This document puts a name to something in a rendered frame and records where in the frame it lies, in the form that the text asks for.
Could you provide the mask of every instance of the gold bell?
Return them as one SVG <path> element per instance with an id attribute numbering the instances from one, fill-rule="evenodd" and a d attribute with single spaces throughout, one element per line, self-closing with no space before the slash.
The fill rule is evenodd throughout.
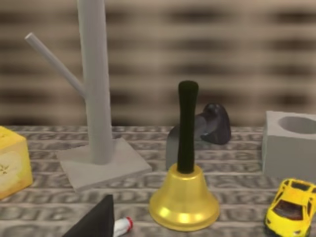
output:
<path id="1" fill-rule="evenodd" d="M 180 134 L 178 162 L 173 164 L 162 187 L 150 199 L 149 212 L 160 225 L 191 232 L 213 224 L 220 214 L 219 202 L 208 190 L 194 159 L 194 117 L 198 84 L 179 84 Z"/>

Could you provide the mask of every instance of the yellow cube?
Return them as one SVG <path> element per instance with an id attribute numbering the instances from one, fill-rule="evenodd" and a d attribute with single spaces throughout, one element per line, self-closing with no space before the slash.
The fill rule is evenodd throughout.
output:
<path id="1" fill-rule="evenodd" d="M 0 126 L 0 199 L 33 183 L 26 139 Z"/>

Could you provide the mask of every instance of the toy car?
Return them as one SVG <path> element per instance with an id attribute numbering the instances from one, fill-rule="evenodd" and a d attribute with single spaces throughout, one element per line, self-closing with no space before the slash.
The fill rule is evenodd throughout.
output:
<path id="1" fill-rule="evenodd" d="M 264 226 L 271 237 L 309 237 L 316 212 L 316 185 L 285 179 L 268 208 Z"/>

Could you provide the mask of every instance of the brown striped background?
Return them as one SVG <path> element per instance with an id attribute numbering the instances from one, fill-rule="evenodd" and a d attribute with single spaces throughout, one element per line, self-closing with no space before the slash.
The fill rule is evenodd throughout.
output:
<path id="1" fill-rule="evenodd" d="M 173 125 L 177 84 L 197 113 L 222 103 L 233 125 L 264 111 L 316 111 L 315 0 L 107 0 L 114 125 Z M 34 32 L 81 78 L 75 0 L 1 0 L 0 124 L 85 124 L 80 96 L 25 41 Z"/>

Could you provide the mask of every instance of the circular opening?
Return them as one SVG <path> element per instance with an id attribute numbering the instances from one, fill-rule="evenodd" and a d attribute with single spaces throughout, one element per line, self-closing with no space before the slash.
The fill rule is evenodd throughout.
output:
<path id="1" fill-rule="evenodd" d="M 316 121 L 309 118 L 284 117 L 278 123 L 283 129 L 290 132 L 316 134 Z"/>

